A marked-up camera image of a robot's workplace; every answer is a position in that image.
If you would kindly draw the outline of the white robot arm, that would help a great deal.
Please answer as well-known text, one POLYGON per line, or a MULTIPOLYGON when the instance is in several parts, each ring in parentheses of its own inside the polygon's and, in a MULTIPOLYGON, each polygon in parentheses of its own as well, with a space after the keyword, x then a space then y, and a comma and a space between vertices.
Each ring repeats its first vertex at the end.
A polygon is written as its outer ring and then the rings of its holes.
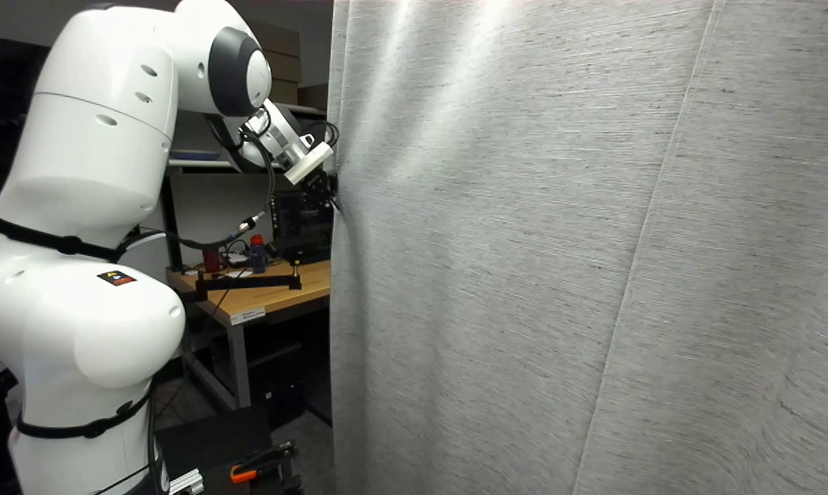
POLYGON ((147 411, 184 304, 126 266, 183 110, 232 116, 257 165, 293 182, 327 149, 271 101, 271 62, 228 0, 74 13, 38 72, 0 190, 0 365, 20 382, 9 450, 22 495, 161 492, 147 411))

